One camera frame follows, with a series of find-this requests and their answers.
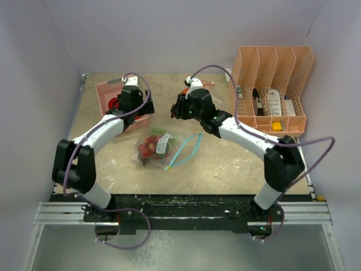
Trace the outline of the large pink red apple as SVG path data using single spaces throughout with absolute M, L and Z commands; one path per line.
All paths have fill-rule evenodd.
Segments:
M 108 102 L 108 110 L 109 111 L 113 111 L 113 110 L 118 110 L 119 109 L 119 100 L 118 98 L 112 98 L 109 100 Z

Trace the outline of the green fake grape bunch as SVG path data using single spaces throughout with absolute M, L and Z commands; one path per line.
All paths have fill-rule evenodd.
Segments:
M 151 136 L 162 137 L 166 133 L 170 134 L 169 143 L 175 144 L 177 142 L 177 138 L 173 134 L 171 134 L 171 132 L 164 130 L 162 128 L 152 128 L 151 129 Z

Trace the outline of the pink perforated plastic basket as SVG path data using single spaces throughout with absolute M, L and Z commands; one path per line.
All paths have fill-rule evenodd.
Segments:
M 123 85 L 124 84 L 121 77 L 109 81 L 104 81 L 95 85 L 102 117 L 115 104 L 117 96 L 121 94 Z M 139 128 L 144 128 L 148 125 L 149 115 L 137 116 L 133 124 L 131 124 L 126 131 L 130 132 Z

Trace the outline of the blue zip bag small fruits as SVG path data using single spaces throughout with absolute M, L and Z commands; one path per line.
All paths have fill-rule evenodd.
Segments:
M 194 158 L 202 138 L 202 133 L 147 129 L 137 140 L 131 159 L 144 167 L 157 166 L 168 171 Z

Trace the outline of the bunch of small red fruits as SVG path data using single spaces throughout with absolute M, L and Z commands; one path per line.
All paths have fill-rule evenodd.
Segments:
M 161 160 L 169 157 L 169 144 L 166 144 L 164 154 L 156 152 L 158 141 L 161 137 L 150 136 L 144 139 L 142 144 L 138 145 L 139 157 L 141 159 Z

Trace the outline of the orange zip bag with apples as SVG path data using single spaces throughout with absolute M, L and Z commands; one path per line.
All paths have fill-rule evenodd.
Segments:
M 219 95 L 216 92 L 214 92 L 214 90 L 216 90 L 215 83 L 207 80 L 201 80 L 201 82 L 203 88 L 206 89 L 211 94 L 213 103 L 216 106 L 221 105 L 223 103 L 222 100 L 220 99 Z

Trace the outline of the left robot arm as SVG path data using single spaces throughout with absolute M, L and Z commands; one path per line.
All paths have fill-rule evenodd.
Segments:
M 114 137 L 132 125 L 137 116 L 155 112 L 150 89 L 143 95 L 139 87 L 124 85 L 111 109 L 83 135 L 69 141 L 61 140 L 56 147 L 52 180 L 67 189 L 75 190 L 89 203 L 97 206 L 96 215 L 103 221 L 111 221 L 116 207 L 109 192 L 96 182 L 95 157 Z

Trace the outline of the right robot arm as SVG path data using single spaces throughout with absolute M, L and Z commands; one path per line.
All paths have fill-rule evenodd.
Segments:
M 177 101 L 171 108 L 171 117 L 194 119 L 205 132 L 245 148 L 264 162 L 266 183 L 254 197 L 250 211 L 257 221 L 269 217 L 270 207 L 305 169 L 292 137 L 270 136 L 241 124 L 230 113 L 216 109 L 206 89 L 196 89 L 190 95 L 178 94 Z

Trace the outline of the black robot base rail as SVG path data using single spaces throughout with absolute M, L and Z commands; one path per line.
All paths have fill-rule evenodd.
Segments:
M 132 195 L 116 194 L 106 212 L 84 204 L 84 220 L 102 235 L 134 235 L 138 230 L 209 230 L 270 235 L 284 220 L 275 203 L 264 211 L 252 195 Z

